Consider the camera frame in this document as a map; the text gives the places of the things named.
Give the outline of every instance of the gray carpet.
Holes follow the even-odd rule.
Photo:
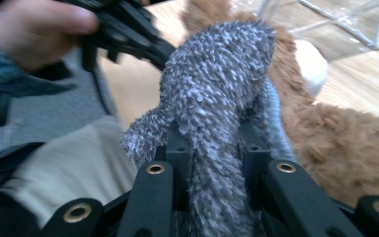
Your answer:
[[[11,99],[7,124],[0,127],[0,150],[27,142],[46,142],[105,115],[91,74],[80,65],[80,50],[73,50],[64,62],[73,76],[57,83],[75,84],[76,88],[57,95]],[[97,73],[105,101],[114,112],[104,75],[99,70]]]

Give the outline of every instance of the clear plastic container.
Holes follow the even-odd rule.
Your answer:
[[[308,40],[329,61],[379,49],[379,0],[264,0],[257,15]]]

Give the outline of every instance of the person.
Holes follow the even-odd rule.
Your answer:
[[[28,96],[66,90],[31,75],[59,61],[98,27],[95,14],[74,5],[5,1],[0,5],[0,92]],[[130,190],[136,170],[119,145],[121,133],[120,117],[106,116],[31,154],[0,187],[0,236],[36,236],[60,206],[75,198],[106,204]]]

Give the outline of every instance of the human hand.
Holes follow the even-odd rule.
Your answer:
[[[95,14],[52,0],[9,0],[0,11],[0,47],[29,72],[57,62],[79,36],[98,29]]]

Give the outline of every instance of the black handheld controller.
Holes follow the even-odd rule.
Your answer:
[[[159,36],[152,25],[152,14],[137,0],[62,0],[94,12],[100,28],[82,42],[82,66],[94,70],[97,50],[108,51],[108,59],[116,62],[119,53],[149,60],[163,70],[175,48]]]

